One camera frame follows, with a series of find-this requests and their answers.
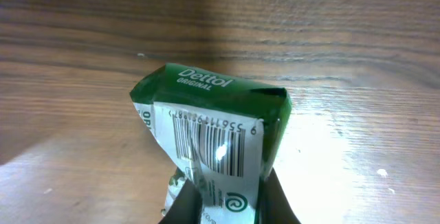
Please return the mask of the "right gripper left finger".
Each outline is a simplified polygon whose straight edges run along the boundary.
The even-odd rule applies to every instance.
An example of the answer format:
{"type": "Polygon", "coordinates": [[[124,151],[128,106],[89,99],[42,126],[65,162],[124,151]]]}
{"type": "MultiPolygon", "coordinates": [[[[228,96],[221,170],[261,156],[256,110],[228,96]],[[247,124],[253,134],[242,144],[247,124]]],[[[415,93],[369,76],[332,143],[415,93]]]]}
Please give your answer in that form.
{"type": "Polygon", "coordinates": [[[159,224],[200,224],[203,201],[195,185],[186,180],[159,224]]]}

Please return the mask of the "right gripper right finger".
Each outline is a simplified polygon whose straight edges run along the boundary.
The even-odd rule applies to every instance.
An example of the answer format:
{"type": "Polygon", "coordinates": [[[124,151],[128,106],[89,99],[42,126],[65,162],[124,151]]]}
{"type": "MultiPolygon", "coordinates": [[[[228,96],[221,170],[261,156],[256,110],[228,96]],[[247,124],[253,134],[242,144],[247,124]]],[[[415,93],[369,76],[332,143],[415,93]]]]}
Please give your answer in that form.
{"type": "Polygon", "coordinates": [[[285,196],[276,171],[261,182],[258,194],[258,224],[300,224],[285,196]]]}

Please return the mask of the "green white soap box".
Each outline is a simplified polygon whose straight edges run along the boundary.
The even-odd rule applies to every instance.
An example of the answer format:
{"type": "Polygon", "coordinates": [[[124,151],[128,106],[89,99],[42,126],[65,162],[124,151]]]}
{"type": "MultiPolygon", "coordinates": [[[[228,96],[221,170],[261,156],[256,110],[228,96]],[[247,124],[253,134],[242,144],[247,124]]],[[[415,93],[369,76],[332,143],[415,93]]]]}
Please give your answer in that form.
{"type": "Polygon", "coordinates": [[[139,81],[133,105],[198,189],[201,223],[256,223],[292,111],[283,87],[168,63],[139,81]]]}

